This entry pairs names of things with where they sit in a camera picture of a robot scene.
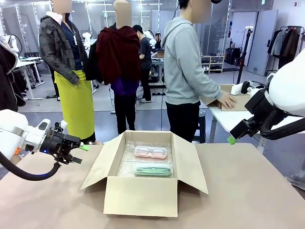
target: open cardboard box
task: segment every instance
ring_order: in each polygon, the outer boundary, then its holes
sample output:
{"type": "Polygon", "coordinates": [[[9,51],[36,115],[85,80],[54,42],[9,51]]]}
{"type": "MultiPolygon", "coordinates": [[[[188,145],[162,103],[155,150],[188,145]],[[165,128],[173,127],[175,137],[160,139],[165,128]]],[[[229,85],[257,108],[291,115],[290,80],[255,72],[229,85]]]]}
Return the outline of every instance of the open cardboard box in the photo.
{"type": "Polygon", "coordinates": [[[178,216],[178,181],[208,194],[195,145],[165,131],[126,131],[106,143],[81,189],[107,178],[104,214],[178,216]],[[171,144],[173,177],[117,177],[126,141],[171,144]]]}
{"type": "MultiPolygon", "coordinates": [[[[221,84],[221,90],[231,93],[232,86],[234,84],[221,84]]],[[[227,109],[225,108],[218,100],[215,98],[207,98],[204,96],[201,96],[201,101],[208,107],[218,107],[222,111],[247,111],[245,108],[246,103],[250,100],[250,96],[248,94],[238,94],[234,95],[234,98],[236,99],[237,103],[235,104],[235,108],[233,109],[227,109]]]]}

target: white table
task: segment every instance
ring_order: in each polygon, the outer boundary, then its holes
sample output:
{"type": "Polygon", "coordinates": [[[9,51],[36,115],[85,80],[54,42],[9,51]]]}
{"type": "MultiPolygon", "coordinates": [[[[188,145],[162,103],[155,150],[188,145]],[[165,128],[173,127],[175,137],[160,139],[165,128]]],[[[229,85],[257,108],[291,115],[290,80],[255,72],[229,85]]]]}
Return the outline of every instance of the white table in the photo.
{"type": "Polygon", "coordinates": [[[29,89],[30,97],[28,99],[25,99],[25,100],[42,100],[42,98],[35,98],[34,97],[33,91],[31,89],[31,84],[30,84],[28,72],[27,72],[27,69],[28,69],[32,79],[35,79],[34,74],[32,72],[32,69],[30,68],[30,65],[35,64],[35,63],[36,63],[35,61],[23,61],[23,62],[18,61],[17,64],[16,64],[16,68],[20,68],[21,70],[23,70],[24,77],[25,77],[25,80],[27,82],[27,86],[28,86],[28,89],[29,89]]]}
{"type": "Polygon", "coordinates": [[[38,77],[38,82],[39,82],[38,84],[36,84],[36,87],[46,83],[46,82],[41,82],[40,75],[39,75],[39,72],[38,72],[38,69],[37,69],[36,60],[39,60],[39,59],[41,59],[41,57],[28,57],[26,59],[20,59],[20,61],[22,61],[22,62],[33,62],[33,65],[35,67],[35,71],[36,71],[36,74],[37,74],[37,77],[38,77]]]}
{"type": "MultiPolygon", "coordinates": [[[[209,143],[213,143],[215,139],[216,125],[217,122],[224,128],[226,132],[230,132],[237,124],[239,124],[243,119],[249,119],[253,115],[248,111],[222,111],[217,107],[209,107],[210,111],[213,114],[213,120],[211,125],[210,139],[209,143]]],[[[300,120],[300,117],[287,117],[278,125],[275,125],[273,129],[282,127],[289,123],[300,120]]],[[[263,153],[266,145],[266,139],[263,138],[260,134],[256,134],[255,138],[258,140],[257,149],[263,153]]]]}
{"type": "Polygon", "coordinates": [[[157,83],[149,83],[149,85],[150,86],[163,86],[162,69],[164,68],[164,59],[152,56],[152,63],[158,66],[159,82],[157,82],[157,83]]]}

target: door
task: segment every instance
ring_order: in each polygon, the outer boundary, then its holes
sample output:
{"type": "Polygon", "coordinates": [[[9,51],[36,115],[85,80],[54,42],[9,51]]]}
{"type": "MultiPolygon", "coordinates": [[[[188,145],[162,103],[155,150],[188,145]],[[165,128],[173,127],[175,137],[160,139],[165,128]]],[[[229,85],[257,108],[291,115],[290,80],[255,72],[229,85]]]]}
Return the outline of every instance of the door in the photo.
{"type": "Polygon", "coordinates": [[[278,10],[267,10],[258,13],[248,72],[264,76],[269,54],[268,48],[273,37],[278,10]]]}

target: bubble wrap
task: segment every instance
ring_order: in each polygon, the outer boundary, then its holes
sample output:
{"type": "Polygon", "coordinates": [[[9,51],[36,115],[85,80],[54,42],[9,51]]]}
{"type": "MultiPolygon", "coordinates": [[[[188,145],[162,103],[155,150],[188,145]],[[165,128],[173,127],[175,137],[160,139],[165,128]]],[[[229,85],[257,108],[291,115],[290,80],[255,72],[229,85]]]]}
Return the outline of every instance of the bubble wrap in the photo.
{"type": "Polygon", "coordinates": [[[165,163],[171,165],[172,174],[168,177],[159,177],[159,178],[173,178],[173,161],[172,161],[172,151],[171,144],[154,144],[147,142],[134,142],[126,141],[124,148],[121,164],[119,166],[117,176],[118,177],[138,177],[134,174],[136,166],[139,163],[165,163]],[[165,159],[156,159],[156,158],[145,158],[137,157],[134,155],[134,149],[137,146],[151,146],[151,147],[164,147],[166,149],[167,157],[165,159]]]}

